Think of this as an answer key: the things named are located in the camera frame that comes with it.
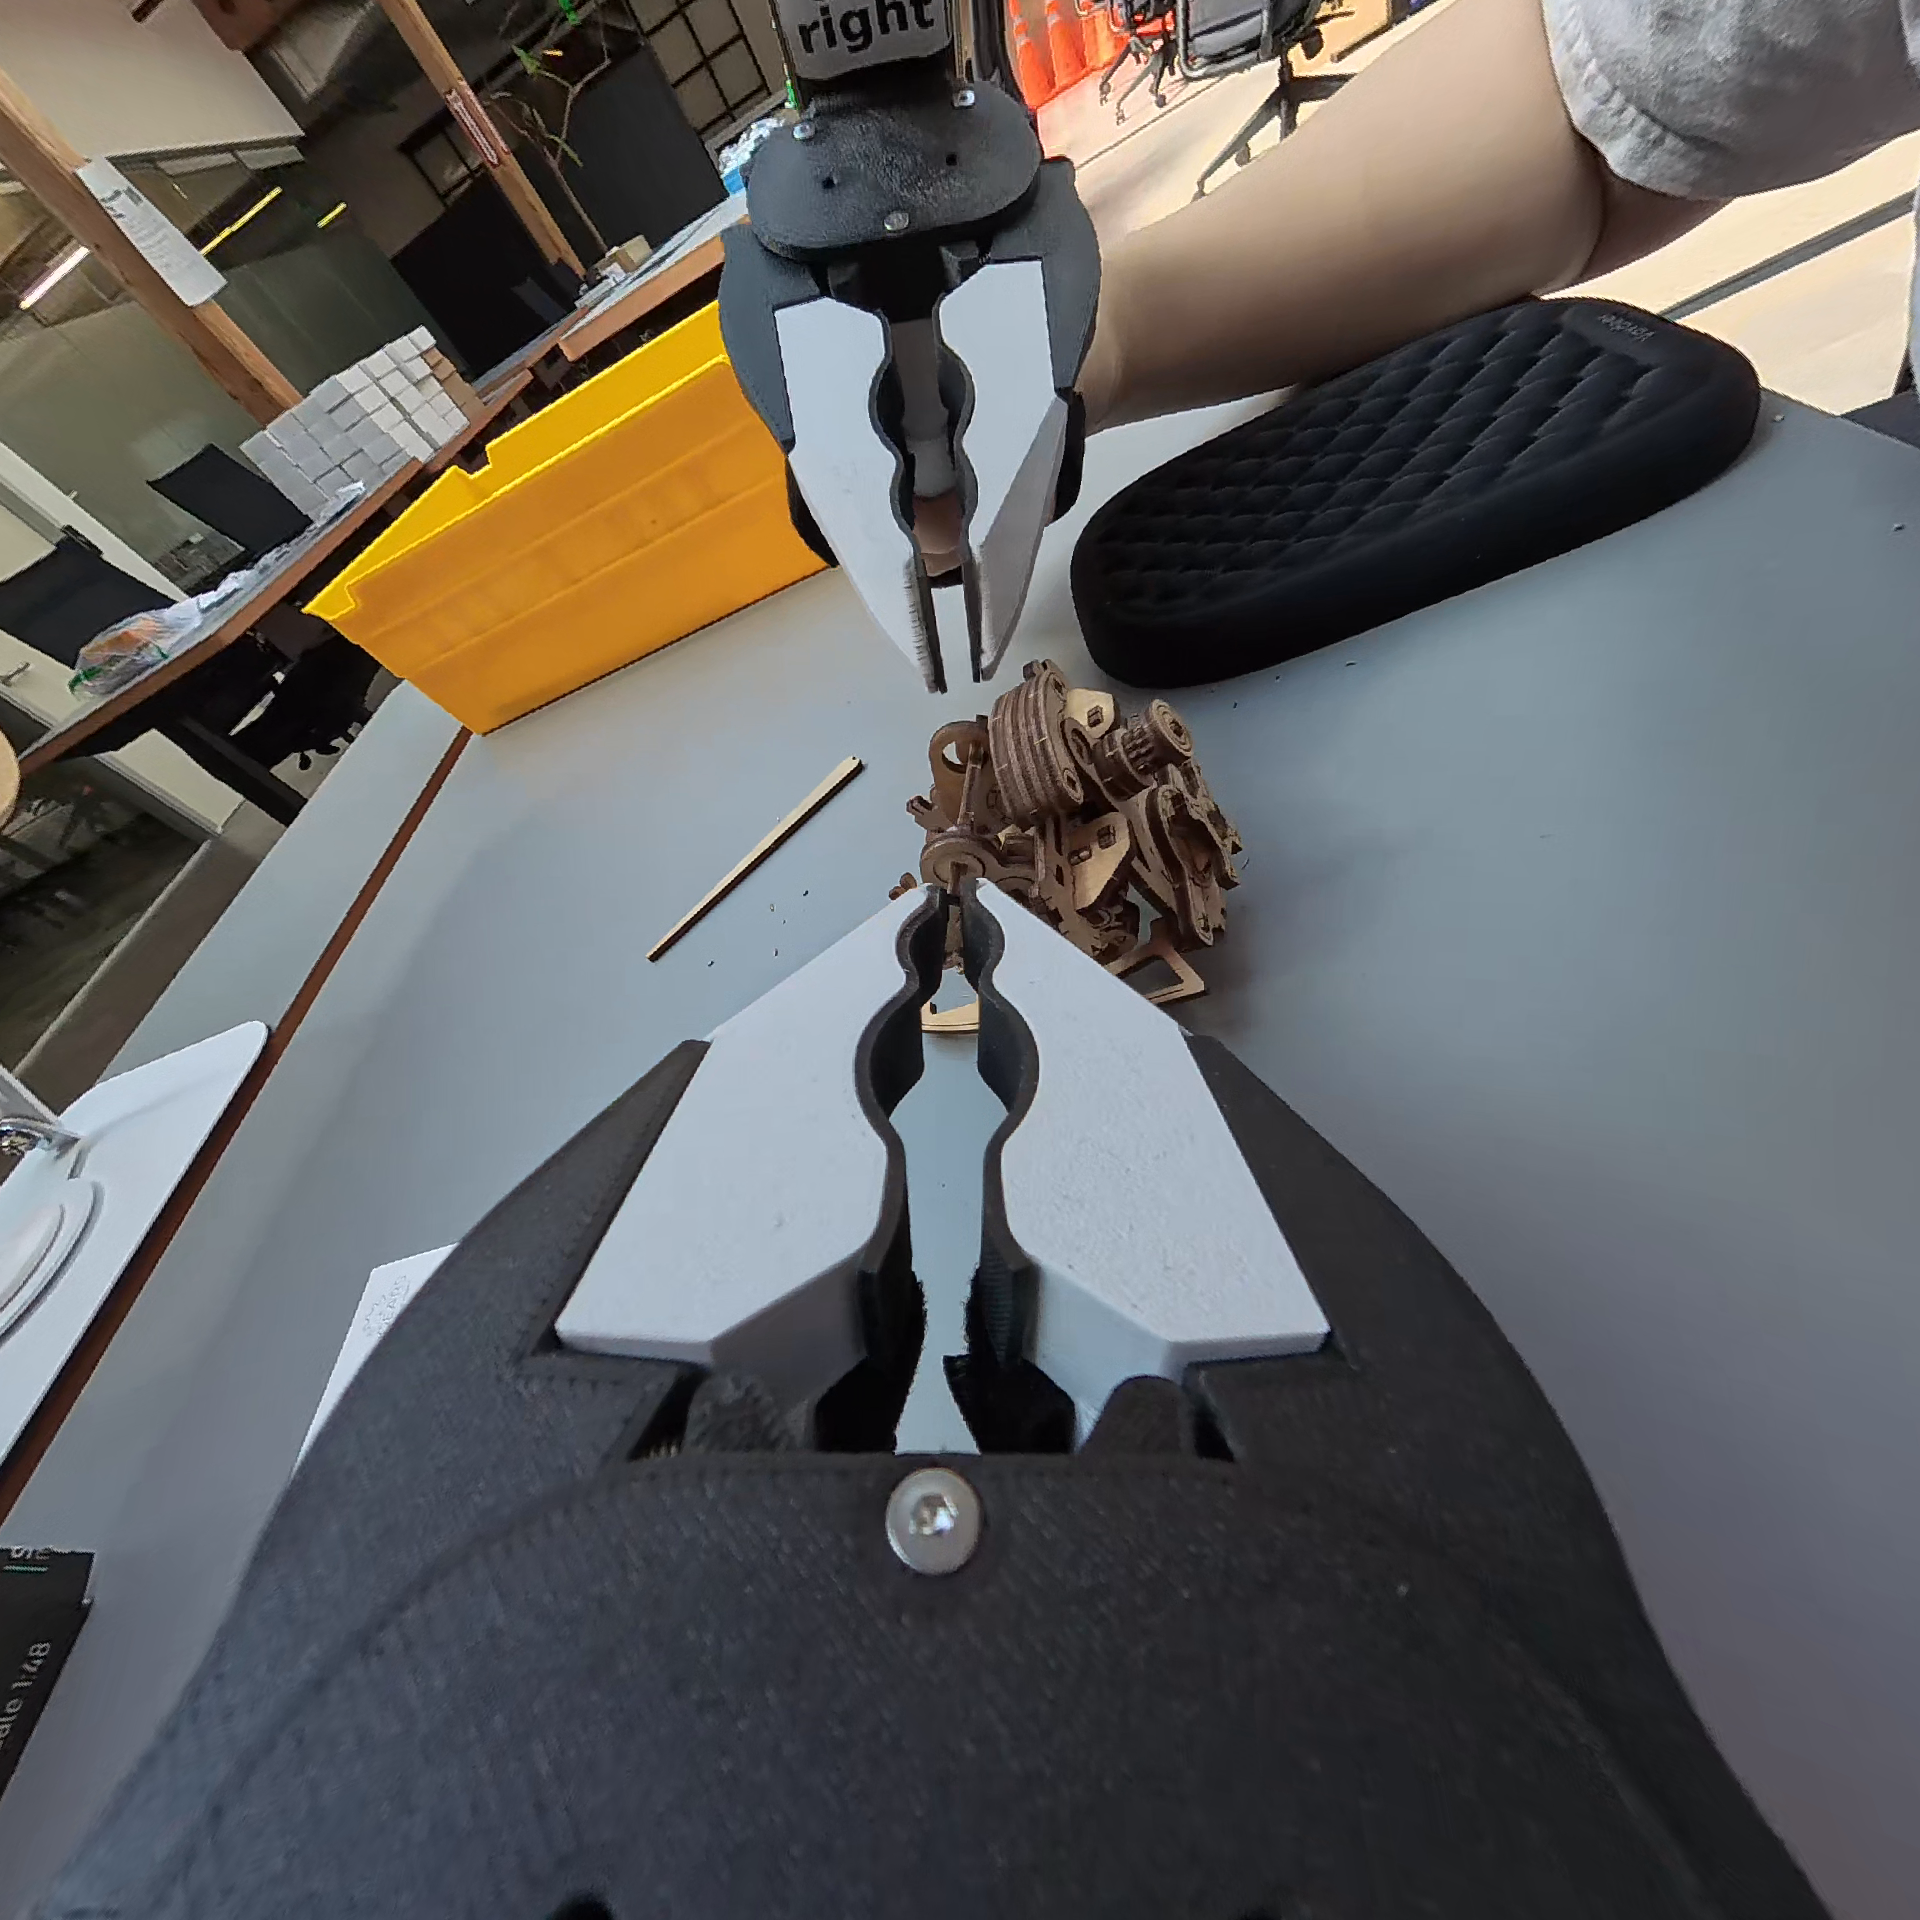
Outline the thin wooden stick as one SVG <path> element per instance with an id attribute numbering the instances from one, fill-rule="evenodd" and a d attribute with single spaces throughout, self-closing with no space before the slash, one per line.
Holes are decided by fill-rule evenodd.
<path id="1" fill-rule="evenodd" d="M 690 938 L 690 930 L 694 930 L 730 892 L 738 892 L 773 854 L 780 854 L 823 807 L 830 807 L 863 775 L 865 762 L 858 756 L 850 756 L 838 763 L 833 763 L 833 770 L 803 799 L 780 812 L 780 819 L 746 855 L 738 855 L 730 870 L 721 880 L 715 880 L 710 892 L 652 942 L 652 948 L 648 948 L 648 962 L 661 962 L 670 949 L 675 949 Z"/>

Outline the grey desk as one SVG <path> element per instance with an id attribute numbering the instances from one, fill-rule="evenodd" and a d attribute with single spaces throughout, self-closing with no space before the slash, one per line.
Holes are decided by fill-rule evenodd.
<path id="1" fill-rule="evenodd" d="M 975 701 L 823 575 L 468 741 L 2 1519 L 95 1556 L 2 1917 L 204 1659 L 373 1266 L 865 922 Z M 1916 1917 L 1916 452 L 1771 400 L 1675 511 L 1177 704 L 1248 842 L 1191 1023 L 1499 1316 L 1833 1913 Z"/>
<path id="2" fill-rule="evenodd" d="M 85 1068 L 106 1080 L 238 1023 L 268 1028 L 226 1113 L 160 1203 L 102 1310 L 2 1453 L 6 1519 L 21 1508 L 59 1427 L 199 1204 L 468 741 L 471 732 L 445 708 L 412 686 L 394 688 L 287 831 L 268 838 L 266 817 L 245 807 L 218 838 L 205 842 L 26 1056 L 28 1091 L 79 1094 Z"/>

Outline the white rounded tray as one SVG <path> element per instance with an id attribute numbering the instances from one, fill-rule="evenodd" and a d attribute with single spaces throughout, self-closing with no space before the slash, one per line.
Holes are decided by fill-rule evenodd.
<path id="1" fill-rule="evenodd" d="M 85 1172 L 102 1198 L 55 1289 L 2 1342 L 2 1453 L 21 1445 L 55 1387 L 138 1248 L 229 1113 L 268 1034 L 266 1023 L 242 1023 L 98 1080 L 55 1117 L 59 1126 L 82 1137 Z"/>

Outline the person's white t-shirt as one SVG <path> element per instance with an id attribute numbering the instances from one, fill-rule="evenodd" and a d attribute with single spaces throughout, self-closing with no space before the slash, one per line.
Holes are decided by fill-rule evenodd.
<path id="1" fill-rule="evenodd" d="M 1544 5 L 1572 126 L 1610 172 L 1748 199 L 1916 132 L 1916 5 Z"/>

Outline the clear plastic bag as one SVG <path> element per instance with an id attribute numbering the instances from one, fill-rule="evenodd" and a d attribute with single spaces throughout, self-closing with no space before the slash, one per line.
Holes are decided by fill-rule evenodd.
<path id="1" fill-rule="evenodd" d="M 204 598 L 182 598 L 109 624 L 79 648 L 69 692 L 79 701 L 106 701 L 129 688 L 197 641 L 204 613 Z"/>

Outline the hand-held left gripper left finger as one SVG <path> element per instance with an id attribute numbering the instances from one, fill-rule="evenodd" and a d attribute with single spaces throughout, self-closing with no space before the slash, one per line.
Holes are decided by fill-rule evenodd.
<path id="1" fill-rule="evenodd" d="M 924 1351 L 896 1112 L 924 1073 L 940 892 L 887 903 L 721 1023 L 555 1334 L 746 1376 L 826 1453 L 892 1453 Z"/>

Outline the clear plastic object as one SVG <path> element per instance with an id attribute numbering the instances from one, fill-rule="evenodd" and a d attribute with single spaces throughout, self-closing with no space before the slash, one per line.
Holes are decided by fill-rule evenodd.
<path id="1" fill-rule="evenodd" d="M 55 1121 L 2 1117 L 2 1342 L 26 1327 L 76 1260 L 102 1190 L 85 1144 Z"/>

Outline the wooden mechanical model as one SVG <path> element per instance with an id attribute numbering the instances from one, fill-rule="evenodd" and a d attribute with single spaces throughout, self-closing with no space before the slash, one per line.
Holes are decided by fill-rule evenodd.
<path id="1" fill-rule="evenodd" d="M 1244 842 L 1166 699 L 1122 715 L 1031 659 L 986 715 L 940 726 L 928 762 L 932 789 L 903 807 L 921 867 L 887 899 L 983 880 L 1106 974 L 1162 968 L 1146 998 L 1208 993 L 1190 956 L 1224 938 Z"/>

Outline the orange traffic cones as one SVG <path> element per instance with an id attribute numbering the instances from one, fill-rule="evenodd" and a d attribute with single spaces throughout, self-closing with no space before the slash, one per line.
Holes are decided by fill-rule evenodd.
<path id="1" fill-rule="evenodd" d="M 1106 5 L 1006 5 L 1017 83 L 1041 108 L 1112 54 Z"/>

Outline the dark model kit box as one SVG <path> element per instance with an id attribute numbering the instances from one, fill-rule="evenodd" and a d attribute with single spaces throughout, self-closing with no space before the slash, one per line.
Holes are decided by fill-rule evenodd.
<path id="1" fill-rule="evenodd" d="M 95 1556 L 2 1547 L 2 1790 L 92 1610 Z"/>

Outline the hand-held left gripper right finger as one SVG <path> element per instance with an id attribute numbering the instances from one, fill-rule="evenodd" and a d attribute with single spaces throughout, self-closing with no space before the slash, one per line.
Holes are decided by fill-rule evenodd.
<path id="1" fill-rule="evenodd" d="M 994 882 L 959 892 L 978 1165 L 959 1412 L 983 1453 L 1069 1453 L 1130 1381 L 1314 1356 L 1328 1318 L 1191 1034 Z"/>

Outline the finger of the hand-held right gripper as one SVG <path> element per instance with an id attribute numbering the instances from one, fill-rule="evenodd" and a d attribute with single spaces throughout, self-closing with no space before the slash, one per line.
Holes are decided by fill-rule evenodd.
<path id="1" fill-rule="evenodd" d="M 909 516 L 903 454 L 882 425 L 884 316 L 813 298 L 777 312 L 790 473 L 875 627 L 943 692 L 933 592 Z"/>
<path id="2" fill-rule="evenodd" d="M 938 304 L 933 341 L 952 405 L 969 659 L 989 682 L 1023 616 L 1069 441 L 1041 263 L 978 264 Z"/>

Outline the yellow plastic bin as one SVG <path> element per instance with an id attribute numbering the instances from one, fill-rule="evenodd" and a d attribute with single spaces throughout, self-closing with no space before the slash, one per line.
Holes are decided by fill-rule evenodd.
<path id="1" fill-rule="evenodd" d="M 704 304 L 442 473 L 303 612 L 497 732 L 823 567 Z"/>

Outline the black office chair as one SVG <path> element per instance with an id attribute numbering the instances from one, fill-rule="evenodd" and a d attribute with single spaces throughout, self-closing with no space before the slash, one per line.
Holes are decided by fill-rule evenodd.
<path id="1" fill-rule="evenodd" d="M 1183 83 L 1217 83 L 1239 72 L 1272 64 L 1260 108 L 1196 178 L 1191 199 L 1201 204 L 1216 172 L 1248 167 L 1252 145 L 1272 126 L 1288 141 L 1300 126 L 1302 106 L 1321 106 L 1347 83 L 1342 72 L 1293 75 L 1293 54 L 1318 55 L 1321 5 L 1177 5 L 1173 72 Z"/>

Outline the stack of white boxes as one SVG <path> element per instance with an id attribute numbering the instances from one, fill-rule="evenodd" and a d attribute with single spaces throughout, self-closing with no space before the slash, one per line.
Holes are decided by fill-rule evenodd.
<path id="1" fill-rule="evenodd" d="M 319 523 L 452 445 L 468 427 L 465 400 L 465 376 L 419 326 L 317 382 L 242 445 L 242 460 Z"/>

